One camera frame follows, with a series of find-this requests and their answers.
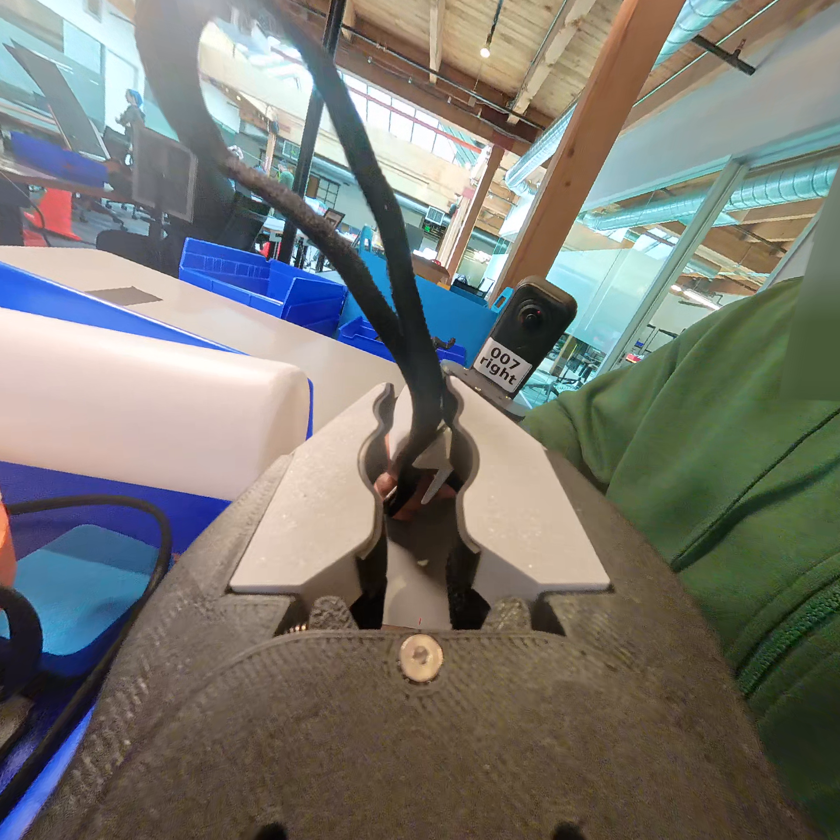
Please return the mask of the person's right hand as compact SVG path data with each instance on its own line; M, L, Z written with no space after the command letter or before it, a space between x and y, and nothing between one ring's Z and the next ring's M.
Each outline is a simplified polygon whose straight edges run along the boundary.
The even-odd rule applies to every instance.
M414 467L407 484L400 485L398 475L394 469L389 469L382 473L374 483L374 488L383 502L385 515L399 522L408 522L414 519L417 515L431 511L432 507L437 503L431 505L414 505L413 504L413 490L414 490ZM455 499L461 491L464 483L456 475L451 481L455 487Z

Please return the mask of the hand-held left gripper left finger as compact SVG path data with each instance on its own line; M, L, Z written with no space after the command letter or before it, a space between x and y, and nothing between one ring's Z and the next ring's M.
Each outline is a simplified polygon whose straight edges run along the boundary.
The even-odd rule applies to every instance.
M295 450L232 573L232 594L289 596L307 613L335 596L360 627L382 628L387 541L374 483L395 403L393 384L376 385Z

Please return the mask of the spiral metal duct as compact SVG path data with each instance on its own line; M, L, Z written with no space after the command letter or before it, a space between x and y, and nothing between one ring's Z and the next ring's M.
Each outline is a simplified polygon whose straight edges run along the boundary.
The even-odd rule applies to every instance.
M729 10L734 1L686 1L668 34L652 70L656 70L680 49L686 46L716 18ZM572 104L532 143L528 152L505 174L507 189L519 196L534 194L528 187L527 177L541 165L551 160L574 116L578 100Z
M800 203L828 195L838 169L838 158L812 160L747 177L722 206L717 224L724 216L755 208ZM679 196L652 198L612 211L583 213L579 221L596 232L611 232L648 224L686 224L706 200L702 190Z

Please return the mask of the light blue sponge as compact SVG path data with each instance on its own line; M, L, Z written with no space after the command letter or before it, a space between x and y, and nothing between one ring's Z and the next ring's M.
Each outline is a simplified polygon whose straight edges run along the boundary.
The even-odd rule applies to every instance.
M119 635L151 581L159 550L94 524L26 554L23 547L14 540L12 588L40 621L42 653L35 669L59 678L83 676Z

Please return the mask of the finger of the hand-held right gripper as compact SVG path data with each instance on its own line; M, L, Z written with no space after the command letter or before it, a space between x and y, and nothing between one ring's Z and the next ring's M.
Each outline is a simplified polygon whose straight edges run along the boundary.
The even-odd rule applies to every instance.
M454 467L450 462L451 430L447 425L438 429L433 441L414 462L414 505L431 505L454 501Z

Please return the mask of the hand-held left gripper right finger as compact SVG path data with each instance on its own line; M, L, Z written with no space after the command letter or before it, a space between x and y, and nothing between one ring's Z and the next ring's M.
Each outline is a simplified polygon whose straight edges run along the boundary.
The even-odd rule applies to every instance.
M604 594L609 574L548 451L456 375L448 462L459 483L446 564L444 629L472 591L488 606L517 597Z

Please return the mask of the blue plastic bin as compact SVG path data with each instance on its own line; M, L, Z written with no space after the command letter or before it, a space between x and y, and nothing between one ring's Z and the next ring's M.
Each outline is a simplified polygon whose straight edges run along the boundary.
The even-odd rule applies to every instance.
M395 362L392 353L385 347L381 337L363 317L354 318L338 328L335 339L357 350L362 350L386 361ZM466 364L466 349L455 339L443 341L433 336L433 342L438 359L441 362L452 361Z
M348 296L346 286L271 259L264 300L254 307L328 338L335 334Z
M248 306L253 297L266 296L270 261L252 251L187 238L178 270L179 280Z
M2 263L2 310L84 324L101 329L183 343L195 347L240 353L191 332L154 320L119 305L116 298L96 297L84 291ZM2 461L2 500L16 543L26 554L45 546L69 530L94 524L119 532L159 550L150 582L134 604L101 660L91 671L75 678L37 672L43 634L35 610L12 587L2 586L2 670L12 668L9 700L2 700L2 715L11 715L2 727L2 790L17 792L35 783L35 793L24 794L21 805L2 805L2 838L25 827L25 808L32 811L58 781L89 722L93 695L128 632L137 612L151 596L163 574L231 500L194 496L173 490L139 486L110 479L80 476Z

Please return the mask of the dark grey tilted panel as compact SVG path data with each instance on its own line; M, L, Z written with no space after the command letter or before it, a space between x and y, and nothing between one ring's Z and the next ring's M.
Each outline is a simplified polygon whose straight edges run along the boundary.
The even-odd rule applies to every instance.
M67 147L92 160L107 160L110 155L100 132L57 64L16 43L6 49L41 90Z

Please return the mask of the far blue bins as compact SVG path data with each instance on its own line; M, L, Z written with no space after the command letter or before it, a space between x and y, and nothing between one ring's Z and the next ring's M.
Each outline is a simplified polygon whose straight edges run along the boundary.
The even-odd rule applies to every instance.
M385 257L367 250L363 250L360 256L387 305L395 311ZM455 339L455 344L465 351L465 361L460 363L470 367L493 330L498 314L486 304L478 302L475 296L470 296L475 299L468 300L467 296L441 288L419 276L415 277L415 285L430 334L444 342ZM338 339L342 331L346 333L345 325L358 318L362 318L372 328L372 322L349 291L335 337Z

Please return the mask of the slim wooden post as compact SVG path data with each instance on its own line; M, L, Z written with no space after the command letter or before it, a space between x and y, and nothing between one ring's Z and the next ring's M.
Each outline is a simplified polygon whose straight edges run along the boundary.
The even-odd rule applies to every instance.
M447 279L438 283L450 286L466 251L490 184L504 156L505 149L489 144L479 155L470 173L469 183L460 195L458 207L437 249L437 261L445 269Z

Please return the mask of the wooden beam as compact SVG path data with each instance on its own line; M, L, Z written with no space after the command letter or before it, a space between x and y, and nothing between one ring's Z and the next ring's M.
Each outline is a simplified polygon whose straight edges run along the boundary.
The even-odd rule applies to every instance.
M683 5L625 1L619 8L489 304L524 278L547 276Z

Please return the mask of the person's green jacket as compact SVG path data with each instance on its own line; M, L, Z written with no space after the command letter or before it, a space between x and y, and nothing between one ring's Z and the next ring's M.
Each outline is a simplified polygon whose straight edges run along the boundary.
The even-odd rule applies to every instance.
M672 566L791 798L838 838L838 408L808 420L771 437Z

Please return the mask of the grey desk monitor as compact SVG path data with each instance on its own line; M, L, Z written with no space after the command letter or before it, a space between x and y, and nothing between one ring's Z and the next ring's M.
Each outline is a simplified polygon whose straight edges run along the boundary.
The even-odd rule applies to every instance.
M197 159L179 141L136 129L132 141L132 199L137 205L191 223Z

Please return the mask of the black floor lamp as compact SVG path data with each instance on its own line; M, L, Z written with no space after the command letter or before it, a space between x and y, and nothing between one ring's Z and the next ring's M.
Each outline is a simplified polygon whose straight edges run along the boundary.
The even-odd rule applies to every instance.
M322 35L322 48L331 58L335 56L347 4L348 3L346 1L331 1L329 6L327 22ZM306 120L303 126L297 167L292 185L292 191L300 197L304 197L306 195L312 157L322 118L322 111L323 100L317 86L313 86L309 99ZM276 256L279 261L284 263L289 263L291 261L297 233L297 226L290 220L287 220L282 232L280 246Z

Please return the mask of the orange traffic cone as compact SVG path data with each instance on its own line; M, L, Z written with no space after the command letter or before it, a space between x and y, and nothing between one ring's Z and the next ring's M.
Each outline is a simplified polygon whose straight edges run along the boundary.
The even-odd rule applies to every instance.
M71 193L48 187L34 204L23 211L24 245L47 247L50 237L58 237L73 244L81 242L72 228Z

